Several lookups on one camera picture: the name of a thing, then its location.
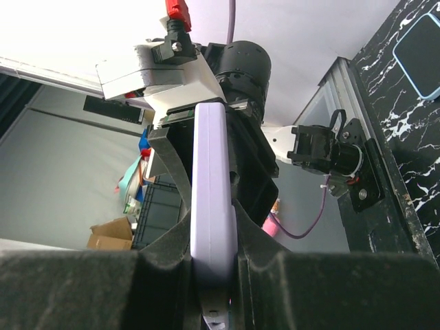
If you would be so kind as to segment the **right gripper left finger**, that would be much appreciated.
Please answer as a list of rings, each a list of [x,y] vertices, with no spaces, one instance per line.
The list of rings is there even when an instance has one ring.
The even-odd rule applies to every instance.
[[[194,329],[190,217],[140,251],[1,255],[2,329]]]

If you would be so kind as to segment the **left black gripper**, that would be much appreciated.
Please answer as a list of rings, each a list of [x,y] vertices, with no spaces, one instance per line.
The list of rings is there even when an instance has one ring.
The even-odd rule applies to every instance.
[[[148,141],[173,179],[181,200],[183,219],[190,211],[193,179],[230,171],[231,195],[255,223],[263,223],[278,197],[273,179],[279,167],[275,154],[255,121],[255,106],[238,101],[201,102],[168,114]]]

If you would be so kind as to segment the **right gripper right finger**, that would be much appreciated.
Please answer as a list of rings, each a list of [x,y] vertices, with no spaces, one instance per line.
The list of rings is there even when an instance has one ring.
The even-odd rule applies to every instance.
[[[235,329],[438,329],[439,271],[416,254],[294,253],[233,203]]]

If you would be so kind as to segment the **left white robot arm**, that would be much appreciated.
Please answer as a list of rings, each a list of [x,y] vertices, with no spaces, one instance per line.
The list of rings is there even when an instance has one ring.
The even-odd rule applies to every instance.
[[[143,49],[148,69],[144,95],[159,116],[148,142],[191,209],[195,225],[228,225],[234,202],[262,223],[277,195],[277,158],[348,186],[360,176],[363,150],[326,126],[292,126],[286,146],[280,131],[262,130],[271,61],[249,41],[197,48],[159,42]]]

